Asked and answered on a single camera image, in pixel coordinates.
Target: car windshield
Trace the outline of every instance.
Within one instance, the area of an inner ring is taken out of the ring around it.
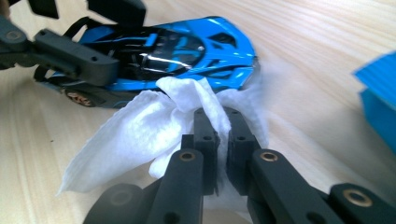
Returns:
[[[195,66],[204,51],[204,44],[199,38],[163,30],[147,57],[146,69],[179,74]]]

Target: white tissue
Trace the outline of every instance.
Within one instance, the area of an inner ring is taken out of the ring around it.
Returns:
[[[158,80],[157,85],[167,95],[143,91],[117,112],[71,161],[60,192],[90,191],[153,159],[150,175],[163,176],[170,156],[180,148],[181,135],[192,132],[193,112],[202,107],[220,138],[219,197],[205,197],[204,205],[247,211],[245,199],[237,194],[225,173],[231,124],[222,107],[239,110],[261,146],[267,147],[261,74],[256,74],[249,83],[242,91],[227,90],[216,95],[206,79]]]

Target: light wood surface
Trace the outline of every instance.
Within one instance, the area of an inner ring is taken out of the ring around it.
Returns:
[[[396,49],[396,1],[146,0],[146,25],[223,16],[241,28],[265,61],[270,148],[284,153],[314,187],[352,182],[396,205],[396,157],[366,123],[351,75]],[[85,1],[58,1],[58,21],[25,2],[11,19],[30,37],[62,34],[90,15]],[[85,108],[33,81],[33,68],[0,71],[0,223],[81,223],[107,187],[55,196],[67,164],[116,111]],[[127,174],[150,181],[148,166]],[[204,223],[246,223],[205,211]]]

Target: blue toy car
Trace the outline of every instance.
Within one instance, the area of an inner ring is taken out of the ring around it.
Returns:
[[[79,43],[120,61],[115,83],[94,86],[61,73],[35,75],[84,106],[123,107],[141,91],[159,91],[155,82],[169,76],[206,77],[214,91],[240,89],[259,67],[249,39],[221,17],[134,29],[98,22],[87,26]]]

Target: rim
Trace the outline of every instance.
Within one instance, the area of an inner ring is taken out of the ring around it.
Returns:
[[[67,97],[70,98],[74,103],[79,104],[79,105],[85,105],[85,106],[92,106],[92,102],[90,99],[88,99],[85,96],[82,96],[76,92],[68,92]]]

